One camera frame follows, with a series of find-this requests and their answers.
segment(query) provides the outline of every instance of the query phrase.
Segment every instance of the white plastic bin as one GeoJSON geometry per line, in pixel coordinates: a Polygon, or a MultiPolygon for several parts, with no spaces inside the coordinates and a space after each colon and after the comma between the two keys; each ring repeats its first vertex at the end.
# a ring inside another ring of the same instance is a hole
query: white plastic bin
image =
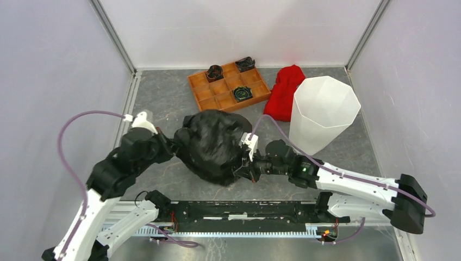
{"type": "Polygon", "coordinates": [[[359,111],[349,85],[330,76],[307,78],[295,92],[289,138],[314,155],[349,127],[359,111]]]}

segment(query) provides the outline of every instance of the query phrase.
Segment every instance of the orange compartment tray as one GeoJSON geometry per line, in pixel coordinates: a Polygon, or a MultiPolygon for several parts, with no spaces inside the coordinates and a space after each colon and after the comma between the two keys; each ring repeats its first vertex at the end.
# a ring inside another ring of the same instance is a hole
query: orange compartment tray
{"type": "Polygon", "coordinates": [[[225,64],[222,65],[224,79],[212,83],[208,83],[205,73],[203,71],[188,76],[199,111],[217,109],[231,112],[265,101],[271,96],[257,68],[241,73],[235,63],[225,64]],[[232,91],[239,86],[250,88],[253,97],[237,102],[232,91]]]}

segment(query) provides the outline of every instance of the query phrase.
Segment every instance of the concrete floor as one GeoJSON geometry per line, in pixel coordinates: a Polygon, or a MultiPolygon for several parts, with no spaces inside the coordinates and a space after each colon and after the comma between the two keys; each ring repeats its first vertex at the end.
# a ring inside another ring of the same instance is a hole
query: concrete floor
{"type": "MultiPolygon", "coordinates": [[[[280,69],[259,69],[261,76],[271,89],[280,69]]],[[[198,112],[198,107],[189,87],[187,76],[202,70],[161,70],[144,71],[141,76],[133,113],[148,109],[154,112],[154,124],[168,137],[173,137],[181,127],[183,118],[198,112]]],[[[331,76],[349,84],[344,68],[305,68],[307,78],[331,76]]],[[[252,124],[263,113],[266,102],[235,111],[246,117],[252,124]]],[[[289,123],[280,122],[288,134],[289,123]]],[[[259,149],[282,136],[269,120],[261,123],[257,133],[260,137],[259,149]]],[[[379,176],[369,137],[362,116],[341,133],[325,149],[315,155],[317,158],[338,167],[368,175],[379,176]]],[[[282,176],[262,176],[252,184],[241,179],[228,188],[209,184],[190,172],[180,160],[173,158],[167,163],[153,165],[146,170],[129,188],[123,200],[133,200],[143,190],[157,189],[171,200],[313,200],[319,191],[295,187],[282,176]]]]}

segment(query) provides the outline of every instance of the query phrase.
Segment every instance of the purple cable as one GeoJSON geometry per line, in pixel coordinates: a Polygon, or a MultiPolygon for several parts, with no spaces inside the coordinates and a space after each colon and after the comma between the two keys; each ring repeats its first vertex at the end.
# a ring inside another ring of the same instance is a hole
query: purple cable
{"type": "Polygon", "coordinates": [[[356,238],[362,232],[364,226],[365,226],[365,218],[363,217],[362,222],[360,223],[359,229],[355,233],[353,233],[352,236],[344,238],[344,239],[341,239],[341,240],[336,240],[335,242],[324,242],[324,244],[325,245],[336,245],[338,243],[344,243],[344,242],[347,242],[349,240],[352,240],[352,239],[356,238]]]}
{"type": "Polygon", "coordinates": [[[64,152],[63,152],[63,136],[64,132],[66,131],[67,127],[76,119],[88,115],[88,114],[106,114],[106,115],[112,115],[116,116],[119,118],[124,118],[123,115],[117,114],[117,113],[111,113],[109,111],[104,111],[104,110],[91,110],[91,111],[86,111],[84,113],[80,113],[75,115],[74,117],[70,118],[66,124],[61,128],[61,131],[59,132],[58,135],[58,154],[59,158],[61,159],[61,162],[63,163],[64,167],[67,169],[67,171],[71,174],[71,176],[74,178],[75,182],[78,184],[79,189],[82,191],[83,195],[83,206],[82,206],[82,212],[80,213],[80,219],[77,220],[75,226],[73,227],[71,233],[69,234],[69,238],[67,241],[64,243],[63,249],[61,250],[61,253],[58,255],[57,261],[61,261],[63,259],[62,255],[66,253],[67,248],[69,247],[72,238],[75,236],[75,233],[77,232],[78,227],[82,223],[82,217],[85,216],[86,213],[86,208],[88,207],[88,196],[86,195],[86,186],[83,184],[83,182],[78,178],[77,174],[75,171],[71,168],[69,163],[67,162],[66,158],[64,157],[64,152]]]}
{"type": "Polygon", "coordinates": [[[160,243],[177,244],[177,245],[179,245],[179,246],[187,247],[187,248],[194,248],[194,247],[200,246],[197,242],[193,242],[193,241],[178,241],[178,240],[172,238],[171,236],[169,236],[168,234],[166,234],[166,233],[165,233],[163,230],[161,230],[159,227],[154,226],[154,225],[152,225],[152,224],[146,224],[146,226],[155,228],[158,232],[160,232],[160,234],[166,236],[166,238],[168,238],[169,240],[171,240],[171,241],[160,241],[160,243]]]}
{"type": "Polygon", "coordinates": [[[400,194],[403,194],[409,198],[411,198],[412,200],[416,201],[418,204],[420,204],[421,206],[423,206],[425,209],[429,210],[429,212],[431,212],[430,214],[426,214],[425,217],[427,218],[433,218],[435,217],[435,211],[434,209],[432,209],[430,206],[428,206],[426,203],[424,203],[422,200],[420,200],[419,198],[413,196],[412,194],[404,191],[404,190],[401,190],[399,188],[396,188],[396,187],[392,187],[392,186],[387,186],[383,183],[380,183],[380,182],[376,182],[376,181],[369,181],[368,179],[364,179],[364,178],[359,178],[359,177],[355,177],[355,176],[351,176],[351,175],[348,175],[348,174],[342,174],[341,172],[338,172],[338,171],[335,171],[335,170],[331,170],[323,165],[321,165],[320,163],[318,163],[315,159],[313,159],[311,156],[307,155],[307,153],[305,153],[304,151],[302,151],[302,149],[298,148],[296,145],[293,144],[293,142],[291,142],[290,139],[288,139],[288,137],[286,136],[286,134],[283,132],[282,128],[280,128],[280,126],[277,124],[277,122],[269,115],[267,114],[263,114],[259,119],[258,121],[256,122],[256,125],[254,125],[254,128],[253,128],[253,132],[250,134],[250,137],[248,138],[249,140],[251,140],[251,138],[253,137],[253,135],[255,134],[256,130],[258,129],[258,126],[259,124],[261,123],[261,120],[264,118],[264,117],[268,117],[269,119],[272,120],[272,122],[275,124],[275,126],[277,127],[278,131],[282,134],[282,136],[290,143],[290,145],[297,149],[298,151],[301,152],[301,154],[303,154],[305,157],[307,157],[310,161],[312,161],[316,166],[318,166],[319,168],[323,169],[323,170],[326,170],[328,172],[331,172],[335,175],[338,175],[338,176],[341,176],[341,177],[344,177],[344,178],[348,178],[348,179],[352,179],[352,180],[355,180],[355,181],[360,181],[360,182],[363,182],[363,183],[367,183],[367,184],[371,184],[371,185],[375,185],[375,186],[378,186],[378,187],[381,187],[381,188],[385,188],[385,189],[390,189],[390,190],[393,190],[393,191],[396,191],[397,193],[400,193],[400,194]]]}

